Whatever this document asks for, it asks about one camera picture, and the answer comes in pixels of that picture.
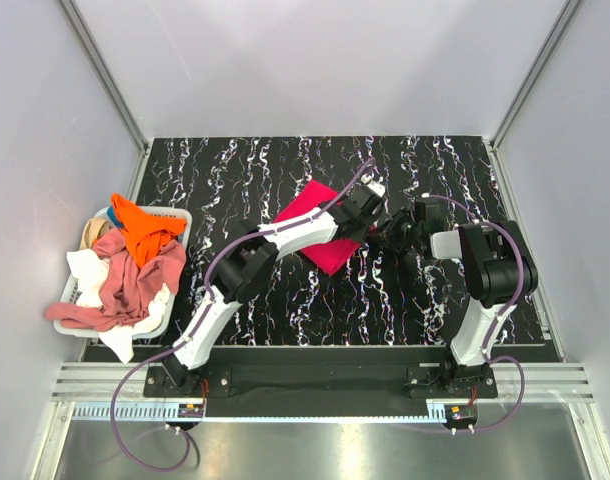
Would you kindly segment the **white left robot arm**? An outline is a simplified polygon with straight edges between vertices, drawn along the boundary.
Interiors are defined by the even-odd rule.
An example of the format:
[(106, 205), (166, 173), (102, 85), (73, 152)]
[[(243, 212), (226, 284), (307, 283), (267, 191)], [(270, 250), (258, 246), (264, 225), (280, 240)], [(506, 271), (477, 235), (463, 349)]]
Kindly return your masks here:
[(277, 261), (302, 252), (326, 273), (335, 273), (372, 230), (384, 194), (385, 186), (374, 180), (346, 187), (333, 199), (324, 188), (311, 187), (291, 204), (293, 217), (244, 223), (242, 234), (209, 265), (203, 299), (162, 360), (166, 384), (181, 396), (199, 388), (199, 368), (221, 331), (239, 308), (265, 290)]

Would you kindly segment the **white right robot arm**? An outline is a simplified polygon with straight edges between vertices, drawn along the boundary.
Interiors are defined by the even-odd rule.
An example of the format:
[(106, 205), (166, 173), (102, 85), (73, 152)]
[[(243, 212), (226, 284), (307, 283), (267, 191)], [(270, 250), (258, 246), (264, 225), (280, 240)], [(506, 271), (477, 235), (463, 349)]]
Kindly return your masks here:
[(437, 371), (422, 384), (451, 396), (484, 384), (493, 344), (520, 298), (538, 286), (538, 271), (514, 221), (478, 219), (461, 203), (425, 194), (368, 239), (397, 254), (415, 251), (427, 260), (458, 260), (469, 303)]

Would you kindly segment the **bright pink t-shirt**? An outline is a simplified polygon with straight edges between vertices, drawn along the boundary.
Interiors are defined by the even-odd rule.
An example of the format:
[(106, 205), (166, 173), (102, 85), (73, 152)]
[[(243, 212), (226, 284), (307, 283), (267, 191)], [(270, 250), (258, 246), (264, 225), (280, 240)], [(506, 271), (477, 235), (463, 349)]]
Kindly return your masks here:
[[(276, 216), (275, 221), (290, 220), (308, 213), (320, 204), (326, 204), (337, 195), (337, 192), (316, 180), (311, 180), (302, 192)], [(300, 250), (327, 275), (335, 274), (360, 247), (360, 243), (349, 239), (335, 240), (325, 244), (312, 245)]]

